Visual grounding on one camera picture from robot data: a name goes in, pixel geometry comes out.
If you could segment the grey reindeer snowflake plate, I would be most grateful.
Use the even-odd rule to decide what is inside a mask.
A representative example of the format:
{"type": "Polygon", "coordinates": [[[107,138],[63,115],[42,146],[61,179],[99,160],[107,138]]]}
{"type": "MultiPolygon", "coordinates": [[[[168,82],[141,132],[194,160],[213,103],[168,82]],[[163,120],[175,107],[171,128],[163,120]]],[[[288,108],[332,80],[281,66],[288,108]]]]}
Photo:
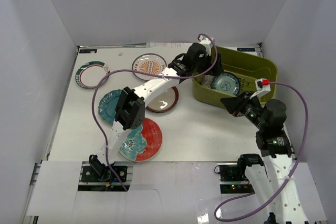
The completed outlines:
{"type": "Polygon", "coordinates": [[[213,81],[215,79],[215,76],[213,75],[203,75],[201,80],[201,85],[203,87],[213,89],[213,81]]]}

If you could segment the small blue floral plate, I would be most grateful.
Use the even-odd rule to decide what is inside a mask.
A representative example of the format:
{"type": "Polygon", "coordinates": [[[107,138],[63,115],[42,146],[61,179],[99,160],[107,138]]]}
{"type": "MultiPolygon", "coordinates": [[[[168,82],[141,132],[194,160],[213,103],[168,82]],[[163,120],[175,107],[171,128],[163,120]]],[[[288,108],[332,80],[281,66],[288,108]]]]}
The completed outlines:
{"type": "Polygon", "coordinates": [[[240,88],[240,80],[230,72],[224,72],[221,75],[216,76],[213,81],[214,90],[228,93],[230,95],[238,95],[240,88]]]}

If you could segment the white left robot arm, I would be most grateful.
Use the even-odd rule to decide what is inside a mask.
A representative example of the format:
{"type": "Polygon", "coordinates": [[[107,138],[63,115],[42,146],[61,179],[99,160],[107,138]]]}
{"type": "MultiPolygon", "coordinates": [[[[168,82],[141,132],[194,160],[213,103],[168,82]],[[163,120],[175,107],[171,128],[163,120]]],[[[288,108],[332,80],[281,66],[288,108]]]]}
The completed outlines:
{"type": "Polygon", "coordinates": [[[199,42],[192,43],[186,53],[177,55],[161,73],[152,74],[151,79],[140,86],[122,89],[115,108],[112,135],[103,135],[105,162],[101,163],[97,155],[89,156],[89,165],[98,181],[104,182],[111,177],[119,178],[112,166],[113,158],[128,133],[143,124],[148,103],[167,89],[187,79],[202,76],[215,66],[216,60],[212,60],[211,57],[216,57],[218,51],[213,39],[207,38],[205,34],[200,34],[199,37],[199,42]]]}

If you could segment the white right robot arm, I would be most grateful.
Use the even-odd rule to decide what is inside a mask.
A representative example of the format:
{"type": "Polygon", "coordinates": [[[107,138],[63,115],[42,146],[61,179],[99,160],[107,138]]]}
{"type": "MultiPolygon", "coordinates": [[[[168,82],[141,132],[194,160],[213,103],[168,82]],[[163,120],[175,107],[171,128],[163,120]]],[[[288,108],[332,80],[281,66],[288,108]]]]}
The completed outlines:
{"type": "Polygon", "coordinates": [[[261,105],[251,92],[220,101],[229,114],[244,116],[258,129],[260,154],[242,154],[237,175],[252,185],[261,211],[266,214],[265,223],[308,223],[292,178],[292,148],[283,127],[286,105],[277,99],[261,105]]]}

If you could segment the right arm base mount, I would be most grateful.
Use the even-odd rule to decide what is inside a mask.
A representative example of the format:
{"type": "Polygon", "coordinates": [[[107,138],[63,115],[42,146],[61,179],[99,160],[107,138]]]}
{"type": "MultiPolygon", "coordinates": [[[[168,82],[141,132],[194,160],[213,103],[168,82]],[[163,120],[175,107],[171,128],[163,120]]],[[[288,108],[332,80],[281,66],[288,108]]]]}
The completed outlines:
{"type": "Polygon", "coordinates": [[[220,178],[221,194],[250,194],[254,192],[251,183],[240,172],[237,165],[217,165],[214,172],[220,178]]]}

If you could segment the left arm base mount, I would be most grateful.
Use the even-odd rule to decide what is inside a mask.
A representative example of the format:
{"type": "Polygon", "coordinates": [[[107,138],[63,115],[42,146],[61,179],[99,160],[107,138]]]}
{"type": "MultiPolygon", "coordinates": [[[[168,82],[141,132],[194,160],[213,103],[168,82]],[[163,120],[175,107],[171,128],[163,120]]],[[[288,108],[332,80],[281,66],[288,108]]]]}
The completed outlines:
{"type": "Polygon", "coordinates": [[[84,164],[80,173],[78,191],[126,192],[132,181],[133,167],[118,165],[114,167],[114,170],[126,190],[108,167],[105,167],[103,174],[100,176],[89,164],[84,164]]]}

